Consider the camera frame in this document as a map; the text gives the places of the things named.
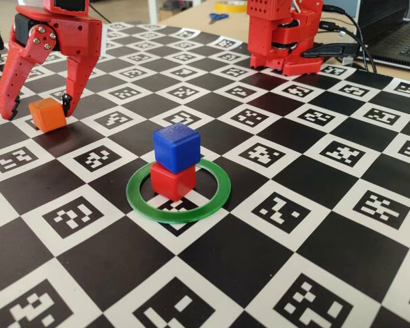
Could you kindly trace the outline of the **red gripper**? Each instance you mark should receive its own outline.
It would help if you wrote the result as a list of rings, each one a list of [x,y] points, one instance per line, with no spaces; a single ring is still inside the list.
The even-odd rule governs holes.
[[[28,74],[51,51],[69,56],[62,102],[65,116],[71,116],[99,58],[101,21],[89,17],[88,5],[17,5],[16,11],[0,79],[1,117],[14,118]]]

